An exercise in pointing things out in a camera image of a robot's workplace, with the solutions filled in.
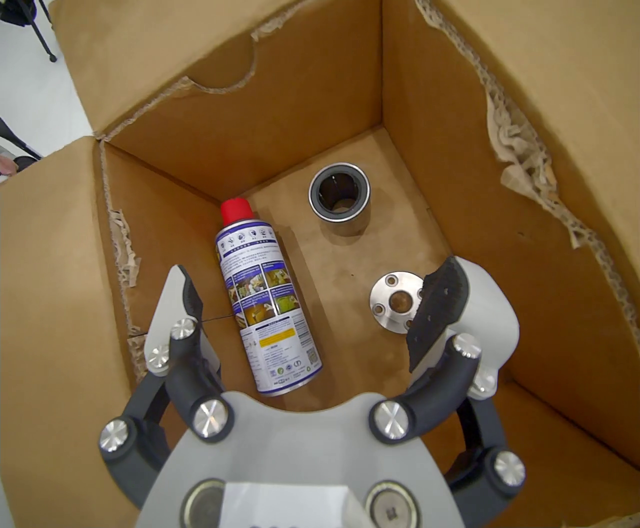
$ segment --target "barcode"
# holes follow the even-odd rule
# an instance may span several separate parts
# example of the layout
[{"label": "barcode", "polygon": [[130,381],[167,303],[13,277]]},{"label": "barcode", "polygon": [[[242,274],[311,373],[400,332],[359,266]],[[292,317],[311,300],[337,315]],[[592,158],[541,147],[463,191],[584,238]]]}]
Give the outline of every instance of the barcode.
[{"label": "barcode", "polygon": [[309,327],[304,319],[301,321],[295,321],[296,333],[300,339],[302,346],[307,346],[311,343],[311,334],[309,333]]},{"label": "barcode", "polygon": [[314,363],[317,363],[318,354],[315,348],[310,348],[309,350],[307,350],[307,356],[309,357],[309,363],[311,363],[312,365]]}]

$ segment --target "black tripod leg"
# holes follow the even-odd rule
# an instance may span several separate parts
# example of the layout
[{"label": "black tripod leg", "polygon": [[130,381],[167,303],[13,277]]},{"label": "black tripod leg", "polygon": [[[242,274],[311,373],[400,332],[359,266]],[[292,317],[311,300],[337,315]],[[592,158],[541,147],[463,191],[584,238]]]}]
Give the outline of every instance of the black tripod leg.
[{"label": "black tripod leg", "polygon": [[36,21],[33,18],[33,16],[31,15],[31,12],[29,11],[29,8],[24,4],[23,0],[17,0],[18,3],[20,4],[20,7],[22,8],[22,12],[24,13],[24,16],[27,17],[27,20],[29,21],[29,23],[31,24],[31,27],[33,28],[33,31],[36,32],[36,35],[38,37],[38,40],[40,41],[40,43],[42,44],[42,47],[44,48],[44,51],[47,52],[47,54],[49,55],[49,60],[51,62],[55,62],[58,60],[58,57],[56,57],[51,50],[49,49],[49,46],[47,46],[47,43],[44,40],[44,37],[42,36],[40,30],[38,29],[38,26],[36,26]]},{"label": "black tripod leg", "polygon": [[47,9],[47,6],[44,5],[44,0],[40,0],[40,5],[42,6],[42,10],[44,11],[45,16],[47,17],[49,24],[51,24],[51,17],[49,16],[49,10]]}]

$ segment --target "can label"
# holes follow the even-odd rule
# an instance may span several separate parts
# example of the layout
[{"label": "can label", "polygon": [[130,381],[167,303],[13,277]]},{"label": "can label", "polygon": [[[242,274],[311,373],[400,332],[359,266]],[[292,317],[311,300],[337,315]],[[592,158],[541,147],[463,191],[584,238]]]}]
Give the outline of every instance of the can label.
[{"label": "can label", "polygon": [[322,362],[271,226],[231,225],[216,249],[258,391],[281,392],[311,378]]}]

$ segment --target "red cap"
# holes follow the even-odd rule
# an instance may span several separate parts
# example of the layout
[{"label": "red cap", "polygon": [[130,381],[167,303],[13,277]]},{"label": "red cap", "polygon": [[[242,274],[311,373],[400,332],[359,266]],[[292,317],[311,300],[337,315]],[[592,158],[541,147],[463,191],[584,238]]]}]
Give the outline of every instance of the red cap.
[{"label": "red cap", "polygon": [[231,198],[231,200],[222,202],[220,211],[222,212],[224,227],[238,220],[250,220],[253,218],[251,206],[244,198]]}]

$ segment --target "cardboard box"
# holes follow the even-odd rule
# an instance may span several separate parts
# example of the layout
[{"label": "cardboard box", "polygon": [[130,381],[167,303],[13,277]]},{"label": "cardboard box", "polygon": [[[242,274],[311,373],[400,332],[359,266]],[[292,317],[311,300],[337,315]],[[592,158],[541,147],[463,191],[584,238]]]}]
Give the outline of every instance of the cardboard box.
[{"label": "cardboard box", "polygon": [[[495,525],[638,509],[629,233],[609,226],[500,56],[441,7],[448,18],[422,0],[52,5],[98,140],[0,190],[0,445],[17,526],[134,523],[96,439],[141,374],[172,265],[204,301],[227,387],[259,399],[212,243],[220,201],[238,194],[278,232],[325,365],[265,403],[309,411],[402,392],[404,339],[371,317],[369,290],[453,252],[494,277],[520,321],[495,401],[528,481]],[[307,203],[313,174],[336,161],[372,182],[371,224],[350,244]],[[175,443],[184,425],[165,422]],[[424,441],[443,470],[463,448],[454,419]]]}]

